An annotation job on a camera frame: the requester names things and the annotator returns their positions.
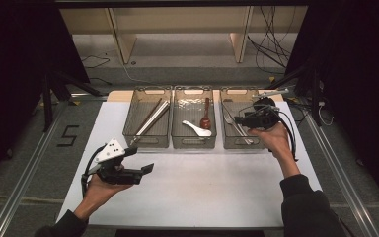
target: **printed number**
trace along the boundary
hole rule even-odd
[[[66,133],[67,133],[67,130],[69,128],[78,128],[78,127],[79,127],[79,125],[67,125],[66,128],[64,128],[64,132],[63,132],[63,135],[61,136],[61,138],[71,138],[72,140],[70,141],[69,144],[57,144],[57,147],[73,146],[73,144],[75,143],[77,135],[66,135]]]

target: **person's left hand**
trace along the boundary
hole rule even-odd
[[[79,219],[86,220],[112,196],[130,187],[132,185],[111,185],[103,182],[98,175],[93,175],[85,197],[74,213]]]

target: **black panel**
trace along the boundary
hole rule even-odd
[[[48,71],[88,76],[55,8],[14,8],[0,1],[0,160],[29,120]]]

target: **metal rail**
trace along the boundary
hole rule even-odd
[[[320,127],[317,127],[316,124],[312,121],[310,117],[306,118],[309,123],[310,128],[312,129],[319,146],[321,147],[328,164],[334,173],[335,178],[338,181],[338,184],[341,187],[341,191],[358,222],[359,227],[362,230],[362,233],[366,237],[379,236],[379,232],[367,210],[363,201],[359,197],[355,188],[353,187],[352,182],[350,181],[346,171],[342,167],[337,154],[331,146],[328,138],[322,131]]]
[[[55,112],[55,120],[54,123],[51,125],[51,127],[48,129],[47,132],[45,132],[41,139],[38,142],[38,145],[30,158],[29,163],[26,166],[26,169],[24,169],[23,174],[21,175],[21,178],[19,179],[17,185],[13,189],[11,195],[8,197],[7,202],[2,207],[0,211],[0,236],[3,236],[15,214],[15,211],[17,210],[21,199],[24,195],[24,193],[27,190],[27,187],[30,184],[30,181],[36,172],[36,169],[39,165],[39,162],[41,161],[41,158],[47,149],[48,143],[50,139],[52,138],[55,129],[57,128],[58,122],[60,121],[60,117],[63,114],[64,110],[67,108],[67,101],[60,102],[56,108]]]

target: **transparent plastic bin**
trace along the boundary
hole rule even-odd
[[[171,114],[171,87],[137,87],[133,92],[122,135],[128,146],[168,148]],[[136,136],[146,120],[168,101],[168,108],[152,122],[146,132]]]
[[[174,92],[171,132],[174,148],[213,149],[217,129],[212,88],[210,86],[177,86]],[[200,121],[204,117],[206,98],[209,98],[208,117],[211,122],[211,136],[198,136],[192,128],[183,124],[183,120],[200,127]]]
[[[229,124],[225,118],[225,113],[230,117],[242,117],[244,112],[254,112],[252,98],[258,94],[258,88],[226,87],[220,89],[220,118],[223,129],[223,146],[225,149],[264,149],[264,145],[257,136],[250,136],[248,128],[240,126],[248,136],[242,136],[236,128]]]

